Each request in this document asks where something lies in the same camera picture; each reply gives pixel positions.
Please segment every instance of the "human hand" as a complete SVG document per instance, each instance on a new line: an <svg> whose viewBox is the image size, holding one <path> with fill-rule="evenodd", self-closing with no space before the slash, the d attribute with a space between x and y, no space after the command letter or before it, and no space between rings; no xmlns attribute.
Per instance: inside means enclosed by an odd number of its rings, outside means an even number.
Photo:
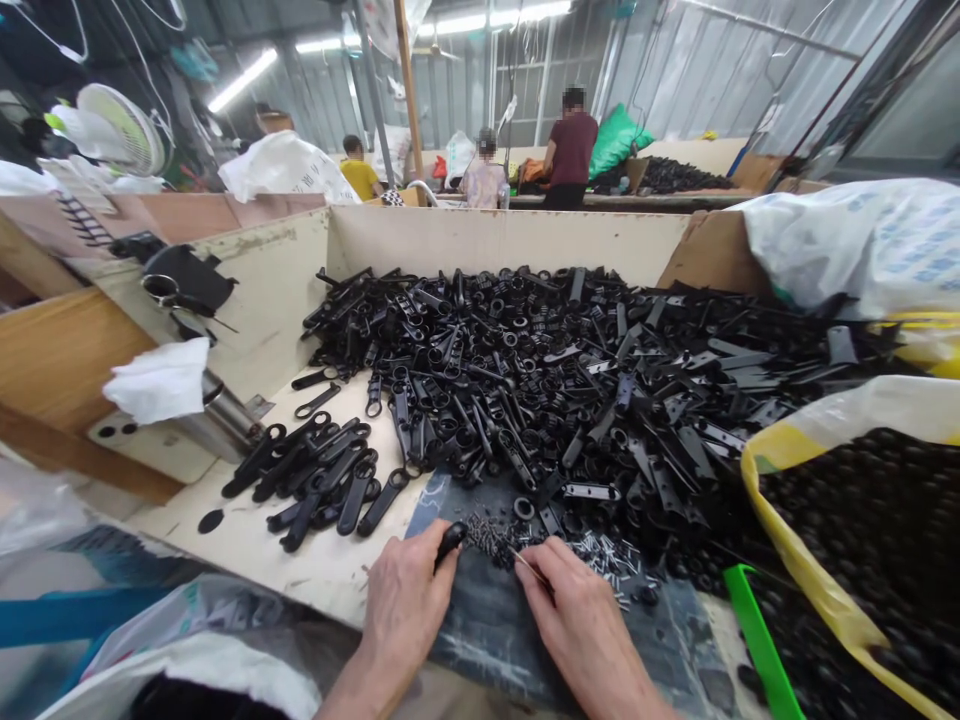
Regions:
<svg viewBox="0 0 960 720"><path fill-rule="evenodd" d="M433 572L448 527L449 522L438 519L421 535L391 538L370 568L361 650L411 680L427 659L450 604L460 548Z"/></svg>
<svg viewBox="0 0 960 720"><path fill-rule="evenodd" d="M587 717L675 717L643 667L610 583L556 537L520 554L553 589L551 597L529 568L515 564L543 644Z"/></svg>
<svg viewBox="0 0 960 720"><path fill-rule="evenodd" d="M421 535L387 541L370 568L360 647L315 720L379 720L393 713L427 659L450 604L460 548L433 572L448 527L446 520L434 520Z"/></svg>

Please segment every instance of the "paper towel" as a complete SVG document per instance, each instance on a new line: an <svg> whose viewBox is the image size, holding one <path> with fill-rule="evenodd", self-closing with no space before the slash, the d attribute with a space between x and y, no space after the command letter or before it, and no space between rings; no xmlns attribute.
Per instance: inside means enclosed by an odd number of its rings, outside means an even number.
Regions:
<svg viewBox="0 0 960 720"><path fill-rule="evenodd" d="M201 378L210 351L208 338L162 345L113 368L103 395L139 425L203 412Z"/></svg>

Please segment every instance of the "person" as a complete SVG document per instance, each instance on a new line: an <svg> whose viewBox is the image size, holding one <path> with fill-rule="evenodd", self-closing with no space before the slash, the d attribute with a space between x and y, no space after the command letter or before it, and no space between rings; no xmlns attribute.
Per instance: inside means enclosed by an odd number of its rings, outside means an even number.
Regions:
<svg viewBox="0 0 960 720"><path fill-rule="evenodd" d="M391 715L440 631L460 549L434 563L450 523L407 540L391 538L370 568L363 638L314 720L380 720ZM521 555L515 571L540 637L590 720L678 720L660 696L627 632L610 584L550 537Z"/></svg>
<svg viewBox="0 0 960 720"><path fill-rule="evenodd" d="M563 93L563 117L550 131L543 172L550 177L550 189L543 199L544 210L576 210L590 179L590 156L597 142L597 121L584 112L583 88L570 87Z"/></svg>
<svg viewBox="0 0 960 720"><path fill-rule="evenodd" d="M267 103L257 103L254 106L257 127L264 135L271 135L283 130L295 130L293 118L283 110L274 110Z"/></svg>
<svg viewBox="0 0 960 720"><path fill-rule="evenodd" d="M356 135L343 139L343 151L347 159L340 163L340 172L357 191L363 202L383 195L383 185L373 168L363 161L363 143Z"/></svg>
<svg viewBox="0 0 960 720"><path fill-rule="evenodd" d="M477 157L473 159L460 181L460 190L467 198L467 207L496 210L500 193L507 184L503 165L497 165L497 134L483 128L477 140Z"/></svg>

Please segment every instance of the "ceiling light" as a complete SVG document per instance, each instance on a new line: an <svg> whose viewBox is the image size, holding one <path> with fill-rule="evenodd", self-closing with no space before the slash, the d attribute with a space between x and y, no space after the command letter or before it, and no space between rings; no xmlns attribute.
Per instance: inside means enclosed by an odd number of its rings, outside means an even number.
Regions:
<svg viewBox="0 0 960 720"><path fill-rule="evenodd" d="M260 77L264 71L273 65L277 59L277 51L274 48L267 48L257 61L243 71L243 74L230 83L227 89L217 95L210 104L210 112L217 113L223 110L231 100L243 92L243 89L250 83Z"/></svg>
<svg viewBox="0 0 960 720"><path fill-rule="evenodd" d="M340 38L326 38L325 40L311 40L305 43L297 43L297 52L301 55L306 55L307 53L323 52L324 50L338 50L340 47L342 47Z"/></svg>
<svg viewBox="0 0 960 720"><path fill-rule="evenodd" d="M517 22L539 22L556 15L566 15L570 12L570 0L561 2L541 3L521 10L502 10L491 13L490 26L501 27L516 25ZM465 17L438 20L435 25L425 23L417 31L417 37L432 38L435 35L453 35L455 33L473 32L487 26L486 15L467 15Z"/></svg>
<svg viewBox="0 0 960 720"><path fill-rule="evenodd" d="M344 35L342 40L339 37L332 37L324 38L323 40L309 40L304 43L297 43L297 52L301 55L307 55L312 52L339 50L344 45L347 47L360 47L360 36Z"/></svg>

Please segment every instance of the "wooden post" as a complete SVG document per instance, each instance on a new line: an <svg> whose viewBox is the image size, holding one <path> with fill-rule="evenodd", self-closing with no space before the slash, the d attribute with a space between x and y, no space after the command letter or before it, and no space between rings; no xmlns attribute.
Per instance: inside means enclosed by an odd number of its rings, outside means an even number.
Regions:
<svg viewBox="0 0 960 720"><path fill-rule="evenodd" d="M183 485L91 440L46 425L0 403L0 440L43 470L73 470L165 505Z"/></svg>
<svg viewBox="0 0 960 720"><path fill-rule="evenodd" d="M59 262L0 212L0 267L41 300L83 287Z"/></svg>
<svg viewBox="0 0 960 720"><path fill-rule="evenodd" d="M410 118L410 140L413 146L413 166L417 172L417 179L427 181L423 174L423 145L420 142L420 117L417 114L417 88L413 84L413 46L408 37L407 12L403 7L403 0L393 0L394 14L397 16L397 40L400 45L400 67L403 70L403 87L407 96L407 115ZM423 207L427 204L422 189L417 188L418 204Z"/></svg>

